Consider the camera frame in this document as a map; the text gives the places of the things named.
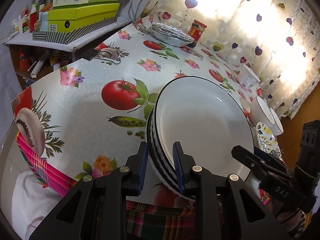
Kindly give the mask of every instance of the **orange flower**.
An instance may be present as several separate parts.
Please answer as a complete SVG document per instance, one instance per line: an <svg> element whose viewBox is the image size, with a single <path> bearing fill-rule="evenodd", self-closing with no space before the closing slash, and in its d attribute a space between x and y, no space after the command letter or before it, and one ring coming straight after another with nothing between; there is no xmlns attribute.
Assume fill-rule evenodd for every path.
<svg viewBox="0 0 320 240"><path fill-rule="evenodd" d="M112 165L110 163L110 158L99 155L96 161L93 163L93 167L98 169L103 173L109 173L113 171Z"/></svg>

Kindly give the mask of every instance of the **qr code sticker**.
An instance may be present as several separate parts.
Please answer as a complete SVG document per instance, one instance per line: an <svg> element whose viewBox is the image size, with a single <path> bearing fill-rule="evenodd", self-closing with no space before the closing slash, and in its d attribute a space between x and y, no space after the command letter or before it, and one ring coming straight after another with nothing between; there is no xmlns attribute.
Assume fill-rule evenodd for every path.
<svg viewBox="0 0 320 240"><path fill-rule="evenodd" d="M56 24L50 24L49 31L50 32L57 32L57 25Z"/></svg>

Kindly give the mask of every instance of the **yellow-green box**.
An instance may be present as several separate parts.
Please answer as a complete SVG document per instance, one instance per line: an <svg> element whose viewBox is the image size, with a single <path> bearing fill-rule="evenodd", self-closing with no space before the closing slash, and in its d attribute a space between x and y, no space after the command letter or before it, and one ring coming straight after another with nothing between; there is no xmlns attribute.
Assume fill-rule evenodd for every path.
<svg viewBox="0 0 320 240"><path fill-rule="evenodd" d="M67 33L86 25L115 17L119 6L120 3L108 3L49 11L49 32Z"/></svg>

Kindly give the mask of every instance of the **metal screw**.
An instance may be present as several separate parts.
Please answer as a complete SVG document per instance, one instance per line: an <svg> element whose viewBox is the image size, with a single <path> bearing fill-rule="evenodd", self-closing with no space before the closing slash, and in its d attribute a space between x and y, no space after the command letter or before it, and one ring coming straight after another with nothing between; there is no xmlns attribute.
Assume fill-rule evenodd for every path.
<svg viewBox="0 0 320 240"><path fill-rule="evenodd" d="M231 174L230 175L230 179L233 180L233 181L237 181L239 179L239 177L236 174Z"/></svg>
<svg viewBox="0 0 320 240"><path fill-rule="evenodd" d="M89 182L90 180L92 180L92 176L91 175L85 175L83 178L84 182Z"/></svg>
<svg viewBox="0 0 320 240"><path fill-rule="evenodd" d="M122 167L120 167L120 169L119 169L121 172L128 172L129 171L129 167L127 167L127 166L122 166Z"/></svg>
<svg viewBox="0 0 320 240"><path fill-rule="evenodd" d="M202 171L202 167L196 165L196 166L193 166L192 169L196 172L199 172L199 171Z"/></svg>

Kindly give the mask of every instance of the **black circular logo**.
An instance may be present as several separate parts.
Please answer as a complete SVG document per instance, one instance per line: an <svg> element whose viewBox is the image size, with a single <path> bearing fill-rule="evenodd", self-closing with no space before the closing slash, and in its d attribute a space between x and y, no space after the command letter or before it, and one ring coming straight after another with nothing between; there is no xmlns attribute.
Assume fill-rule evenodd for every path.
<svg viewBox="0 0 320 240"><path fill-rule="evenodd" d="M69 21L66 21L66 22L64 23L64 26L65 26L66 29L69 28L69 27L70 27L70 22L69 22Z"/></svg>

